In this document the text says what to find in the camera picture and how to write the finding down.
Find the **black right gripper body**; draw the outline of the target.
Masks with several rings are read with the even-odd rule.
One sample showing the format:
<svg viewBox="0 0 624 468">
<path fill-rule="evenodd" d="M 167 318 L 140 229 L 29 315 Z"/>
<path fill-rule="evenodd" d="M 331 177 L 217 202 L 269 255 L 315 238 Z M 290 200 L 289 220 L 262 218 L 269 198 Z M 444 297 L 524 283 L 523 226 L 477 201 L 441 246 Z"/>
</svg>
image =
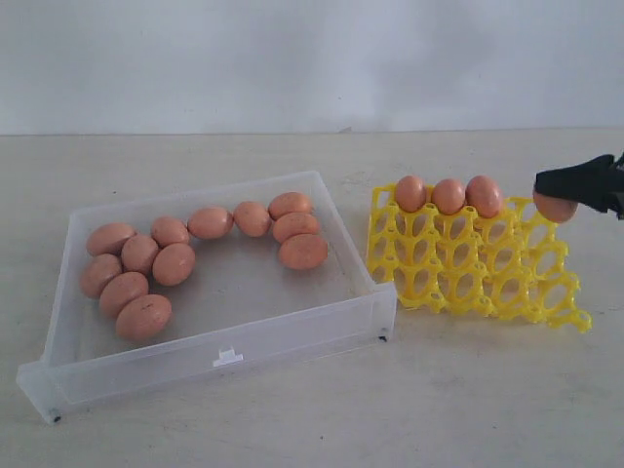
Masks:
<svg viewBox="0 0 624 468">
<path fill-rule="evenodd" d="M 623 198 L 624 198 L 624 154 L 622 154 L 609 168 L 608 172 L 608 195 L 610 197 L 610 208 L 616 213 L 618 219 L 623 218 Z"/>
</svg>

